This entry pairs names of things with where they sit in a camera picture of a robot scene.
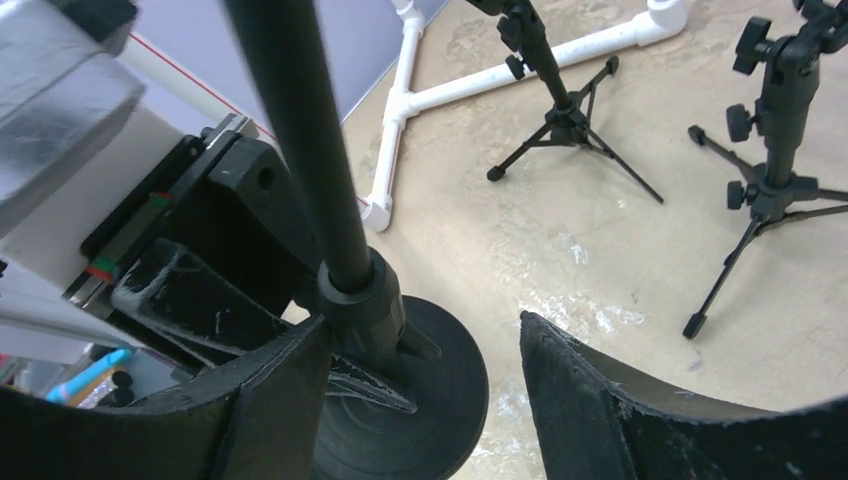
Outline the black round-base mic stand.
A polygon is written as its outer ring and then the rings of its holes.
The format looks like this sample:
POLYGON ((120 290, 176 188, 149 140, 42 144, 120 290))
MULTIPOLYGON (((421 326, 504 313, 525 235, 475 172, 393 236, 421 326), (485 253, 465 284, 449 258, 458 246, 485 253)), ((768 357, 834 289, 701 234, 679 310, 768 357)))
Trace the black round-base mic stand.
POLYGON ((320 313, 340 355, 404 397, 397 407, 326 399, 314 471, 322 479, 447 479, 482 434, 483 356, 451 313, 403 296, 367 244, 314 5, 229 1, 226 10, 323 255, 320 313))

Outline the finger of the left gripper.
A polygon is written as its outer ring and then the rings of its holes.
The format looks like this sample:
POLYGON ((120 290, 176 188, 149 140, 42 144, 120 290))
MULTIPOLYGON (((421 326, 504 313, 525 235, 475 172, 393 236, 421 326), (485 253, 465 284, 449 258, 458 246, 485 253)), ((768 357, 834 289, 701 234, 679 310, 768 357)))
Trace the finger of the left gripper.
POLYGON ((238 357, 294 326, 182 244, 156 239, 114 284, 111 304, 141 324, 238 357))

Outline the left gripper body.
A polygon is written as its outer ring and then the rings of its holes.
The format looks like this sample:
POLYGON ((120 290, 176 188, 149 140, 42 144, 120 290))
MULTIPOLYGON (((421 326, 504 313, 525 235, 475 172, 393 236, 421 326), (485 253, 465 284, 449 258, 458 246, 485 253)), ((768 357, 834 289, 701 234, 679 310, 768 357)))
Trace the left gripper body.
POLYGON ((66 297, 118 311, 114 284, 158 238, 184 245, 282 320, 291 305, 318 308, 321 254, 291 176, 234 115, 181 139, 94 229, 81 245, 86 268, 66 297))

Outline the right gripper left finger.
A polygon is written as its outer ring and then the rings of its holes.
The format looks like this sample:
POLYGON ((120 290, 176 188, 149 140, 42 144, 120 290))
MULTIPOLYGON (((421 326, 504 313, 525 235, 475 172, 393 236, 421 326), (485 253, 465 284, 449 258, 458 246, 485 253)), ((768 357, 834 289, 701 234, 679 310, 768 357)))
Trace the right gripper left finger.
POLYGON ((123 408, 1 392, 5 479, 306 479, 331 363, 322 318, 123 408))

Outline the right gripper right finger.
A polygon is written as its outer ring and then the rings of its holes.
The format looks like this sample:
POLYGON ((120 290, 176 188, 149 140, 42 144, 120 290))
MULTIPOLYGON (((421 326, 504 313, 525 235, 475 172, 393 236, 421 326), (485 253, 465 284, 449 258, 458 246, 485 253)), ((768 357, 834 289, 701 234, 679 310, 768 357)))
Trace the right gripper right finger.
POLYGON ((847 401, 783 413, 697 394, 520 315, 523 375, 551 479, 843 479, 847 401))

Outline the black tripod stand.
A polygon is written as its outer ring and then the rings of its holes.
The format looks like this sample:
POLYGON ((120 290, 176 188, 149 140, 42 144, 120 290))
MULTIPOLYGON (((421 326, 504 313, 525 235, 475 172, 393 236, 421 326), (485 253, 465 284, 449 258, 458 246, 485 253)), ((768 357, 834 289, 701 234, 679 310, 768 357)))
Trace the black tripod stand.
POLYGON ((705 130, 692 125, 687 132, 697 145, 707 147, 734 165, 742 181, 727 185, 727 207, 747 206, 750 223, 737 246, 726 257, 723 269, 703 304, 688 320, 682 334, 692 340, 707 320, 707 311, 745 248, 759 235, 783 223, 844 213, 847 194, 823 189, 817 178, 794 172, 794 161, 808 119, 809 107, 820 85, 820 57, 847 44, 847 4, 796 1, 805 22, 794 35, 772 40, 770 20, 753 17, 735 48, 735 71, 750 75, 764 64, 762 88, 754 109, 744 105, 727 108, 726 123, 733 142, 748 140, 752 132, 763 137, 767 150, 763 163, 751 165, 734 151, 721 146, 705 130))
POLYGON ((533 148, 577 147, 614 160, 655 201, 662 204, 663 197, 591 127, 597 87, 605 78, 618 71, 619 58, 609 57, 604 68, 581 89, 570 91, 561 78, 560 67, 547 39, 546 27, 531 2, 470 0, 468 3, 498 19, 497 30, 501 41, 512 51, 505 59, 505 64, 513 77, 520 80, 525 77, 526 71, 536 73, 553 100, 553 106, 546 112, 542 126, 505 160, 491 167, 487 179, 491 182, 501 180, 508 168, 533 148))

